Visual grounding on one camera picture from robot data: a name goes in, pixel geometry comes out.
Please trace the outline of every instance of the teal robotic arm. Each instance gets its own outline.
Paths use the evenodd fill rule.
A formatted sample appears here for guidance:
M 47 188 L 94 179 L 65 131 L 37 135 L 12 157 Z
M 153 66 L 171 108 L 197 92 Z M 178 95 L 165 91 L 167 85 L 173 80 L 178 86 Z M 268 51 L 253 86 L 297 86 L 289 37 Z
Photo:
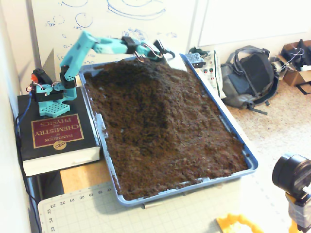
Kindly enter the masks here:
M 40 116 L 57 117 L 70 110 L 68 104 L 64 101 L 74 100 L 76 94 L 76 80 L 79 69 L 88 52 L 93 49 L 96 53 L 104 54 L 135 54 L 144 55 L 150 60 L 160 60 L 164 53 L 171 53 L 163 48 L 160 41 L 156 41 L 154 45 L 148 45 L 144 41 L 138 41 L 130 37 L 122 37 L 122 39 L 93 37 L 88 32 L 82 32 L 78 41 L 71 47 L 60 64 L 61 82 L 41 82 L 31 84 L 31 90 L 35 100 L 39 104 Z M 36 80 L 43 79 L 45 72 L 34 72 Z

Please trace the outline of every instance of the backpack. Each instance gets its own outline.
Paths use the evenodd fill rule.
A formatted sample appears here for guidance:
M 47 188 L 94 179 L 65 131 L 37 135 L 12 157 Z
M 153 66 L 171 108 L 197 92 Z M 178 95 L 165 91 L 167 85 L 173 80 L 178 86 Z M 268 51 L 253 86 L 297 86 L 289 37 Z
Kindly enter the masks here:
M 249 56 L 240 60 L 238 55 L 241 51 Z M 267 49 L 245 46 L 235 50 L 227 62 L 221 64 L 223 91 L 226 95 L 222 101 L 226 105 L 267 114 L 254 107 L 264 102 L 269 105 L 268 99 L 277 90 L 279 73 L 271 65 L 269 53 Z

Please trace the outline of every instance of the plastic tray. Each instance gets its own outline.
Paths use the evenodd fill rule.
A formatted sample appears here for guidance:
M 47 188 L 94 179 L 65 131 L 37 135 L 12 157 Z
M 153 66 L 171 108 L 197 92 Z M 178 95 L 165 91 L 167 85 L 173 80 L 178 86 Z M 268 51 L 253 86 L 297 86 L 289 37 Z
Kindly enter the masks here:
M 103 118 L 101 116 L 101 114 L 97 114 L 97 113 L 93 113 L 93 111 L 91 110 L 90 107 L 90 103 L 88 101 L 89 104 L 89 111 L 92 113 L 92 117 L 93 120 L 97 126 L 98 130 L 98 134 L 100 136 L 100 140 L 102 143 L 102 147 L 103 147 L 103 151 L 104 151 L 104 157 L 106 159 L 107 165 L 108 165 L 108 169 L 109 169 L 109 173 L 111 176 L 111 181 L 114 183 L 114 192 L 117 196 L 117 199 L 119 201 L 120 204 L 124 205 L 124 206 L 134 206 L 134 205 L 138 205 L 138 204 L 143 204 L 146 202 L 150 202 L 150 201 L 154 201 L 154 200 L 158 200 L 161 198 L 165 198 L 171 195 L 176 195 L 179 193 L 183 193 L 183 192 L 189 192 L 195 189 L 199 189 L 205 186 L 209 186 L 209 185 L 213 185 L 216 183 L 220 183 L 220 182 L 225 182 L 225 181 L 229 181 L 232 179 L 236 179 L 239 178 L 241 176 L 245 176 L 248 174 L 251 174 L 253 172 L 255 172 L 255 170 L 258 168 L 258 161 L 255 158 L 255 156 L 253 155 L 253 153 L 251 152 L 249 145 L 248 145 L 248 139 L 247 137 L 244 135 L 244 133 L 242 132 L 242 130 L 238 127 L 237 123 L 235 122 L 233 116 L 231 115 L 231 113 L 228 111 L 228 109 L 226 108 L 226 106 L 223 104 L 223 102 L 221 101 L 221 99 L 217 96 L 216 93 L 214 93 L 214 90 L 212 88 L 212 86 L 209 84 L 209 82 L 207 80 L 202 80 L 199 75 L 196 73 L 195 69 L 193 68 L 193 66 L 190 64 L 189 60 L 186 58 L 185 55 L 180 54 L 182 59 L 184 60 L 184 62 L 186 64 L 188 64 L 192 71 L 194 72 L 194 74 L 197 76 L 197 78 L 199 80 L 201 80 L 202 85 L 205 87 L 209 97 L 215 102 L 215 104 L 218 106 L 218 109 L 220 110 L 221 115 L 219 116 L 221 121 L 223 122 L 223 124 L 226 126 L 227 130 L 230 132 L 233 132 L 236 134 L 237 138 L 244 143 L 244 150 L 243 150 L 243 155 L 245 157 L 245 161 L 248 165 L 248 169 L 244 170 L 244 171 L 240 171 L 240 172 L 236 172 L 234 174 L 232 174 L 231 176 L 228 177 L 219 177 L 219 178 L 215 178 L 215 179 L 210 179 L 210 178 L 199 178 L 198 180 L 201 180 L 201 183 L 198 184 L 194 184 L 194 185 L 190 185 L 184 188 L 180 188 L 180 189 L 170 189 L 164 192 L 160 192 L 158 195 L 149 197 L 149 198 L 138 198 L 135 200 L 125 200 L 124 197 L 122 195 L 118 195 L 117 190 L 115 188 L 115 186 L 119 186 L 118 184 L 118 177 L 115 173 L 115 169 L 112 163 L 112 160 L 109 156 L 109 152 L 107 149 L 107 145 L 106 145 L 106 141 L 105 139 L 108 137 L 107 134 L 103 133 L 103 129 L 105 129 L 105 124 L 103 121 Z M 102 68 L 100 68 L 99 66 L 102 66 L 106 63 L 102 63 L 102 64 L 94 64 L 94 65 L 86 65 L 86 66 L 82 66 L 80 71 L 79 71 L 79 76 L 82 82 L 82 85 L 84 85 L 85 79 L 84 79 L 84 73 L 91 73 L 92 76 L 95 76 L 96 74 L 98 74 L 101 70 L 103 70 Z M 87 97 L 87 93 L 85 91 L 84 88 L 82 88 L 84 90 L 84 96 L 85 98 L 88 100 Z

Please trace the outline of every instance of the book cover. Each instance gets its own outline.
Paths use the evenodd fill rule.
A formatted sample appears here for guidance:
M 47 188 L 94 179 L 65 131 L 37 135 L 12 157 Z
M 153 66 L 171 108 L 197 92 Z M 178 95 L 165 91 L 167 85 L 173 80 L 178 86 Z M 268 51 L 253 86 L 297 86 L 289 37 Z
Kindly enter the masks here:
M 18 96 L 17 100 L 19 112 L 22 113 L 28 104 L 29 96 Z M 64 103 L 70 105 L 70 111 L 51 118 L 40 116 L 39 106 L 32 100 L 20 124 L 23 161 L 100 146 L 81 88 L 77 87 L 76 99 Z

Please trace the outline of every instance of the soil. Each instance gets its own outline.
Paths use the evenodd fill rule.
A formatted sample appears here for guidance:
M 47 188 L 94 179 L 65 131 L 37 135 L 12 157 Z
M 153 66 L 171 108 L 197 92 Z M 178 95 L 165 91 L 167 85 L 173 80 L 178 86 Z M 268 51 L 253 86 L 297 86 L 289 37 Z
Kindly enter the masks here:
M 201 82 L 168 65 L 137 60 L 85 74 L 93 111 L 102 114 L 108 151 L 126 200 L 246 170 L 243 144 L 219 119 Z

